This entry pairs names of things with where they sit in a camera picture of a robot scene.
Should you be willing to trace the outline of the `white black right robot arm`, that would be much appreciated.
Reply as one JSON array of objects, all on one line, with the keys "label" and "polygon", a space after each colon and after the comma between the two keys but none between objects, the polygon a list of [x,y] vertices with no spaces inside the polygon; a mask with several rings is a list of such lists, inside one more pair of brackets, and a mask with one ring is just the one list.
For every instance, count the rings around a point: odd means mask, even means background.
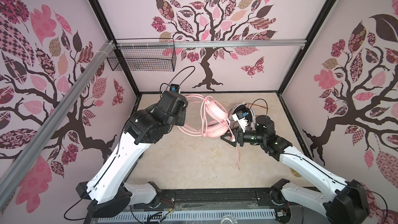
[{"label": "white black right robot arm", "polygon": [[246,128],[248,121],[243,113],[233,114],[232,120],[239,127],[229,129],[221,136],[222,140],[233,146],[258,145],[267,155],[295,170],[316,187],[310,190],[280,179],[269,193],[274,204],[297,203],[323,215],[332,224],[361,224],[369,216],[365,188],[358,181],[346,181],[307,158],[291,142],[276,134],[269,116],[258,116],[251,130]]}]

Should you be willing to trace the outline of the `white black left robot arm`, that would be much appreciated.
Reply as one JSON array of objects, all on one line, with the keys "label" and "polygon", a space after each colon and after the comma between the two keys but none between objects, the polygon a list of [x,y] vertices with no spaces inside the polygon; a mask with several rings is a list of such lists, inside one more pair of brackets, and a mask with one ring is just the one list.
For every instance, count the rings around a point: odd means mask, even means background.
[{"label": "white black left robot arm", "polygon": [[89,218],[115,217],[130,205],[160,202],[161,190],[155,183],[132,185],[126,179],[150,145],[174,126],[184,125],[187,106],[185,96],[166,91],[159,102],[130,116],[117,147],[103,167],[90,181],[76,188],[81,199],[91,201],[87,208]]}]

